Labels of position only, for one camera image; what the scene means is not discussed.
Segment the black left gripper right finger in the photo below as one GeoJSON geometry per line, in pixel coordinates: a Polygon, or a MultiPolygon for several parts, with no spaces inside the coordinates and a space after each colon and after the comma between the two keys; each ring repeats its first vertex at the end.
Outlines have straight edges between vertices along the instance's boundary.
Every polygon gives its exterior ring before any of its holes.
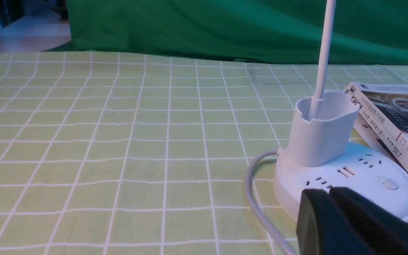
{"type": "Polygon", "coordinates": [[[408,223],[347,187],[330,189],[358,236],[376,255],[408,255],[408,223]]]}

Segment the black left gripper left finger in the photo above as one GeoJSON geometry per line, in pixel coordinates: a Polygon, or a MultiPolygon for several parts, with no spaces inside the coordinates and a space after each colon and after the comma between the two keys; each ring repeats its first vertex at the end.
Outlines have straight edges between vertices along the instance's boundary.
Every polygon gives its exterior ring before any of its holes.
{"type": "Polygon", "coordinates": [[[301,255],[371,255],[329,193],[305,189],[301,194],[296,235],[301,255]]]}

